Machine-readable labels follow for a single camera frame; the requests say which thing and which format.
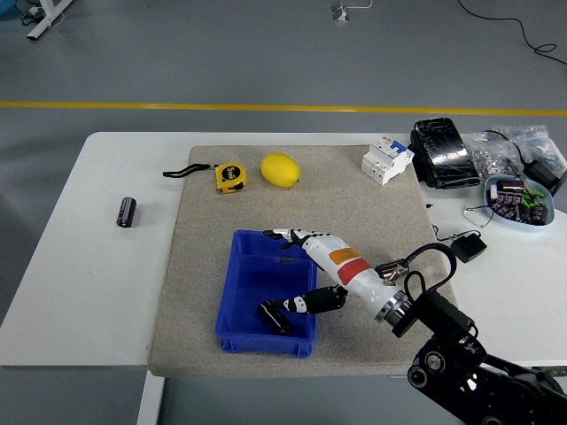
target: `yellow floor line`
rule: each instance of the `yellow floor line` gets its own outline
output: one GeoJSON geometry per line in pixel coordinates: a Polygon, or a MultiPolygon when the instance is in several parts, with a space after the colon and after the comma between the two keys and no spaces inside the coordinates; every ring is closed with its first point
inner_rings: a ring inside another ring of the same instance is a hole
{"type": "Polygon", "coordinates": [[[436,108],[414,106],[330,106],[319,104],[157,104],[120,102],[2,102],[0,108],[31,109],[140,109],[242,112],[362,112],[362,113],[436,113],[468,115],[521,115],[567,117],[567,110],[436,108]]]}

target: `beige mat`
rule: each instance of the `beige mat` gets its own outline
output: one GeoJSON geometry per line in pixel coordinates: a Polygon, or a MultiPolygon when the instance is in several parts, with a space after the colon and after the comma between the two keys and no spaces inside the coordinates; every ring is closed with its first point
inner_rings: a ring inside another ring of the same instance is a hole
{"type": "MultiPolygon", "coordinates": [[[[214,334],[229,262],[239,228],[309,228],[341,237],[370,264],[406,257],[435,241],[413,167],[380,186],[361,170],[366,146],[207,146],[191,150],[189,163],[239,162],[248,171],[244,190],[215,193],[214,172],[186,177],[167,274],[148,358],[159,376],[321,376],[405,373],[431,332],[417,323],[401,339],[373,321],[349,297],[339,311],[320,314],[313,355],[223,352],[214,334]],[[271,152],[291,155],[301,182],[280,189],[260,174],[271,152]]],[[[428,251],[412,263],[429,284],[447,270],[428,251]]],[[[319,286],[333,284],[321,271],[319,286]]],[[[441,291],[454,302],[450,285],[441,291]]]]}

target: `robotic arm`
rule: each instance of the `robotic arm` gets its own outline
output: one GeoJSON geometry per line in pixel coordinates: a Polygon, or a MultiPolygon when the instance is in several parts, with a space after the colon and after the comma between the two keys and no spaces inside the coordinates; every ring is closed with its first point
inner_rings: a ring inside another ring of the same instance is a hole
{"type": "Polygon", "coordinates": [[[262,306],[302,314],[323,313],[341,308],[346,295],[354,295],[362,300],[372,319],[389,323],[397,337],[402,337],[416,321],[433,332],[416,354],[408,380],[460,420],[474,425],[567,423],[567,396],[557,381],[538,370],[487,354],[477,340],[474,321],[437,292],[456,269],[454,254],[446,245],[425,245],[406,259],[375,269],[331,234],[274,229],[266,230],[264,235],[284,239],[283,249],[294,244],[303,248],[337,285],[291,299],[267,300],[262,306]],[[423,275],[409,272],[408,266],[429,249],[447,255],[451,272],[426,289],[423,275]],[[393,283],[401,275],[405,275],[404,290],[393,283]],[[408,281],[414,275],[419,277],[422,287],[417,299],[408,291],[408,281]]]}

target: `white circuit breaker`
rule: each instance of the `white circuit breaker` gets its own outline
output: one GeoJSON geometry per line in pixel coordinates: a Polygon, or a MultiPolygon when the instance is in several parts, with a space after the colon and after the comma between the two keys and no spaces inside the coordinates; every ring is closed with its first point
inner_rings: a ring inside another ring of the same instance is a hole
{"type": "Polygon", "coordinates": [[[380,184],[386,184],[394,175],[402,173],[411,163],[414,152],[388,136],[370,145],[362,158],[362,171],[380,184]]]}

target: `gray floor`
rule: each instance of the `gray floor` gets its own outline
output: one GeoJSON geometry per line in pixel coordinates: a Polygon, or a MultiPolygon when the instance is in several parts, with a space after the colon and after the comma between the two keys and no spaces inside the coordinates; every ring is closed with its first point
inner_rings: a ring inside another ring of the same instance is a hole
{"type": "MultiPolygon", "coordinates": [[[[365,1],[345,2],[346,5],[365,1]]],[[[567,59],[567,4],[464,2],[513,16],[567,59]]],[[[330,18],[332,0],[75,0],[37,42],[0,17],[0,101],[323,104],[566,110],[567,66],[519,26],[456,1],[380,2],[330,18]]],[[[0,321],[84,140],[99,131],[408,132],[419,113],[0,108],[0,321]]],[[[567,118],[450,114],[461,132],[567,118]]],[[[556,197],[567,211],[565,188],[556,197]]],[[[0,369],[1,423],[135,423],[141,370],[0,369]]],[[[161,423],[459,423],[403,380],[168,380],[161,423]],[[259,406],[265,413],[259,413],[259,406]]]]}

